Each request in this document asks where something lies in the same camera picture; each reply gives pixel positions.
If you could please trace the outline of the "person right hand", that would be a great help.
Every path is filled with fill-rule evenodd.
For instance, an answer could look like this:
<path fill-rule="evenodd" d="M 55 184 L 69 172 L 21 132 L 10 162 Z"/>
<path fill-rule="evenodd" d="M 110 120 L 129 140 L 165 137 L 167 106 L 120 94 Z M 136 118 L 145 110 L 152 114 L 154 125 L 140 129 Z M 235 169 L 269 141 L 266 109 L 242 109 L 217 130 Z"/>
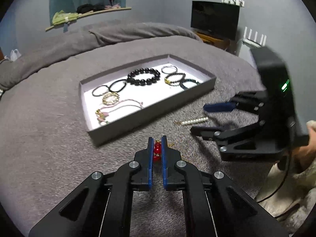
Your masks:
<path fill-rule="evenodd" d="M 300 146 L 292 150 L 290 175 L 308 172 L 315 161 L 315 120 L 306 123 L 309 141 L 306 146 Z"/>

